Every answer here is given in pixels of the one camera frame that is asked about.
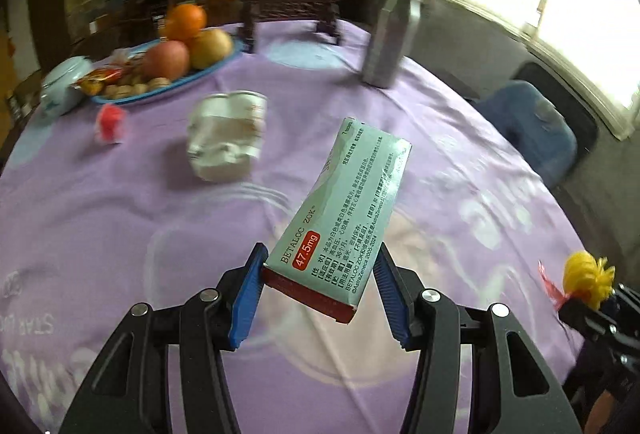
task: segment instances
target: blue tray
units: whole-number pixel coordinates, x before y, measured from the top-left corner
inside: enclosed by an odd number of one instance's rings
[[[151,48],[153,45],[157,44],[159,42],[159,40],[153,40],[151,42],[146,42],[144,44],[141,44],[140,46],[137,46],[135,48],[132,48],[130,50],[130,53],[133,55],[135,53],[139,53],[139,52],[144,52],[145,50],[148,50],[149,48]],[[194,73],[188,74],[184,77],[179,78],[177,81],[175,81],[174,83],[172,83],[169,86],[165,86],[164,88],[159,88],[157,90],[153,90],[149,93],[142,93],[142,95],[134,95],[132,97],[127,97],[125,99],[116,99],[116,100],[112,100],[112,99],[107,99],[105,97],[101,97],[100,95],[96,95],[95,97],[91,97],[91,100],[94,101],[94,103],[102,105],[102,104],[115,104],[116,106],[124,106],[125,104],[134,104],[134,103],[141,103],[142,101],[148,101],[149,99],[153,98],[153,97],[157,97],[158,95],[162,95],[162,94],[166,94],[170,91],[175,90],[176,88],[180,88],[183,87],[185,84],[188,84],[189,82],[191,82],[192,80],[196,80],[199,79],[201,77],[204,77],[204,75],[207,75],[209,73],[211,73],[212,71],[215,71],[217,69],[222,68],[225,64],[233,61],[233,59],[236,59],[240,56],[240,54],[244,52],[244,42],[242,42],[239,39],[234,38],[234,50],[231,53],[231,55],[229,55],[228,57],[223,58],[220,62],[215,63],[213,66],[209,66],[207,69],[203,69],[200,71],[196,71]]]

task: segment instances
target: crumpled white packaging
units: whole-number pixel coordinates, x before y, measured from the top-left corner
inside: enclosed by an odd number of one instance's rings
[[[267,98],[252,91],[201,100],[189,118],[187,155],[193,172],[212,182],[244,178],[260,156]]]

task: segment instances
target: red label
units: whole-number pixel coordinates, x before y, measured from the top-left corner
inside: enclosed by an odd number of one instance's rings
[[[309,264],[309,260],[314,254],[314,250],[316,249],[316,246],[318,246],[319,242],[320,234],[313,230],[309,230],[306,233],[304,241],[302,241],[302,245],[298,249],[296,257],[293,259],[293,267],[298,268],[300,271],[304,270],[306,265]]]

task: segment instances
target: tablecloth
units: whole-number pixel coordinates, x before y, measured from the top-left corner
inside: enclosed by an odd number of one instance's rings
[[[413,144],[385,242],[398,265],[459,304],[507,304],[558,378],[577,339],[537,274],[552,279],[580,240],[522,157],[462,98],[405,58],[392,89],[363,85],[368,34],[342,22],[342,46],[309,21],[262,23],[257,53],[174,96],[129,108],[120,145],[94,140],[86,103],[30,122],[0,178],[0,368],[31,417],[56,432],[88,367],[129,308],[178,305],[273,246],[312,187],[342,119]],[[213,185],[186,158],[188,115],[214,92],[268,97],[251,176]],[[170,388],[184,432],[177,350]],[[390,335],[369,281],[349,325],[266,288],[249,338],[223,355],[243,432],[389,434],[417,362]],[[466,432],[463,350],[456,432]]]

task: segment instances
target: yellow toy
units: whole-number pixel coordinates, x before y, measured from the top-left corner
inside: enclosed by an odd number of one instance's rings
[[[564,264],[562,289],[571,297],[577,297],[590,308],[597,310],[612,292],[615,267],[605,270],[607,258],[595,260],[589,252],[572,254]]]

